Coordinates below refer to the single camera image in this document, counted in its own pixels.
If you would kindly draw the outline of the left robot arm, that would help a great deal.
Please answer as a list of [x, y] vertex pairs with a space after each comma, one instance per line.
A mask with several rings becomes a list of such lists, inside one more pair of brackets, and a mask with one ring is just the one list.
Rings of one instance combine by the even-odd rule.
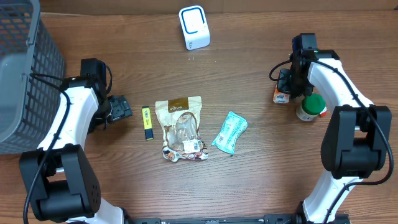
[[132, 116], [124, 96], [110, 94], [113, 74], [97, 58], [81, 60], [80, 76], [62, 79], [55, 89], [60, 104], [37, 150], [22, 153], [19, 169], [27, 190], [28, 211], [55, 223], [132, 223], [123, 208], [101, 196], [99, 181], [85, 156], [86, 137], [97, 126], [107, 127]]

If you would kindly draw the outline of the teal wet wipes packet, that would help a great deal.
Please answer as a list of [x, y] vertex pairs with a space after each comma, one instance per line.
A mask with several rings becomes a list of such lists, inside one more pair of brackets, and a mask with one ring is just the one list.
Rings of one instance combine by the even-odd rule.
[[247, 127], [248, 122], [246, 119], [230, 111], [223, 122], [219, 134], [211, 145], [232, 156], [234, 155], [236, 141]]

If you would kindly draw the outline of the red snack stick packet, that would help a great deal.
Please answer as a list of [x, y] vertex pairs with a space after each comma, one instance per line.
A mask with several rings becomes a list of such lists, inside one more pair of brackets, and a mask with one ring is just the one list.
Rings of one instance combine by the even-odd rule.
[[321, 113], [319, 114], [319, 117], [324, 117], [327, 114], [327, 107], [324, 107], [324, 109], [321, 111]]

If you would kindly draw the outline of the green lid jar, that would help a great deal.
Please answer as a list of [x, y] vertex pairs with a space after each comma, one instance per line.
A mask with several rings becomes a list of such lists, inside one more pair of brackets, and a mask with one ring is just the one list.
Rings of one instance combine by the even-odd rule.
[[312, 121], [326, 111], [326, 103], [323, 97], [313, 93], [310, 96], [305, 96], [301, 103], [298, 104], [296, 115], [302, 121]]

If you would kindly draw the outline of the yellow glue stick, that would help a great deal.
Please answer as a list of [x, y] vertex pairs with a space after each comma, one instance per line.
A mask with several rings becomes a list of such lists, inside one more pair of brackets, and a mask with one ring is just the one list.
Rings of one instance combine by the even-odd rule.
[[152, 129], [152, 119], [150, 115], [149, 106], [142, 107], [142, 118], [144, 124], [144, 132], [146, 140], [152, 140], [154, 138], [153, 129]]

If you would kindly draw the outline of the brown white snack pouch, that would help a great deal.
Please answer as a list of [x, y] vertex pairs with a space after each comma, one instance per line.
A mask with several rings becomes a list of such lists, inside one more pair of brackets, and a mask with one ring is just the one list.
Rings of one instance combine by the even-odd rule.
[[208, 158], [208, 149], [199, 132], [201, 109], [200, 96], [155, 103], [157, 120], [163, 130], [162, 153], [165, 159], [177, 162]]

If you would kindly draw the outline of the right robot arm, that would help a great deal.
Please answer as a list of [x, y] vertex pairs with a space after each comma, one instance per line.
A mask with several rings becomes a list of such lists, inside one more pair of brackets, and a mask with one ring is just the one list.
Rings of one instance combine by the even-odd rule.
[[334, 50], [320, 50], [314, 33], [292, 39], [292, 53], [277, 65], [276, 90], [295, 100], [297, 116], [310, 121], [325, 108], [331, 118], [321, 144], [324, 171], [295, 214], [266, 215], [282, 223], [349, 223], [337, 214], [357, 185], [380, 185], [391, 178], [394, 158], [389, 144], [392, 113], [376, 106], [349, 79]]

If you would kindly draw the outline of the orange tissue packet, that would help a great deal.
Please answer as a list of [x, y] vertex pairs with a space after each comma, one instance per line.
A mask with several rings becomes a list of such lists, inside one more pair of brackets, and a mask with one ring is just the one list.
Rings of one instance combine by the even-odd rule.
[[284, 104], [290, 101], [290, 95], [286, 93], [282, 93], [277, 89], [275, 86], [274, 95], [273, 95], [273, 102], [277, 104]]

